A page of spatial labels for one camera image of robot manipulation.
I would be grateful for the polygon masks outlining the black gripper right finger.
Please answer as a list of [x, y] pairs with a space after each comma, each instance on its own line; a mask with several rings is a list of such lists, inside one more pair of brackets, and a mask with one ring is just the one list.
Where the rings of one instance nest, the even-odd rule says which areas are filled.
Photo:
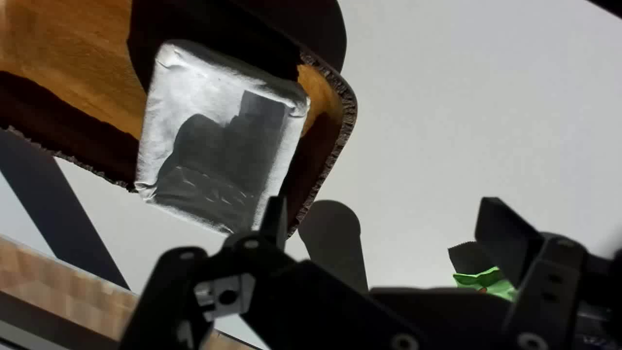
[[475, 237], [518, 289], [500, 330], [504, 350], [621, 350], [621, 252], [598, 256], [539, 231], [497, 196], [481, 200]]

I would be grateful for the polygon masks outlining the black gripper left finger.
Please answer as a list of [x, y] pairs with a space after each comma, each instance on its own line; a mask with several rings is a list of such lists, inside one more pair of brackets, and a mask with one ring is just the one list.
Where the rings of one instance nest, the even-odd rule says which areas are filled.
[[230, 235], [215, 256], [201, 247], [164, 252], [120, 350], [201, 350], [217, 320], [230, 315], [240, 315], [265, 344], [277, 348], [283, 326], [269, 291], [277, 270], [291, 262], [287, 231], [289, 202], [273, 196], [261, 227]]

